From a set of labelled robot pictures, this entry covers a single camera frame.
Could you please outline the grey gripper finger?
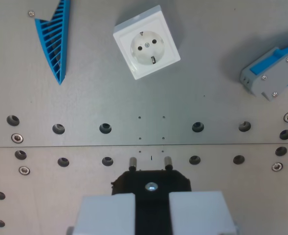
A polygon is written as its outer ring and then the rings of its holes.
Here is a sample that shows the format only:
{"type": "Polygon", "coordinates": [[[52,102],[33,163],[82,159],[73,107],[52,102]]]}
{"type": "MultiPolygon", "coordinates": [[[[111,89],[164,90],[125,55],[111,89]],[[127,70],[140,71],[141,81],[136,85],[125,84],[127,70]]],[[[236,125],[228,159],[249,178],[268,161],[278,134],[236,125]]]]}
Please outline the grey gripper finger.
{"type": "Polygon", "coordinates": [[[236,235],[222,192],[171,192],[170,215],[174,235],[236,235]]]}
{"type": "Polygon", "coordinates": [[[85,196],[68,235],[135,234],[135,195],[85,196]]]}

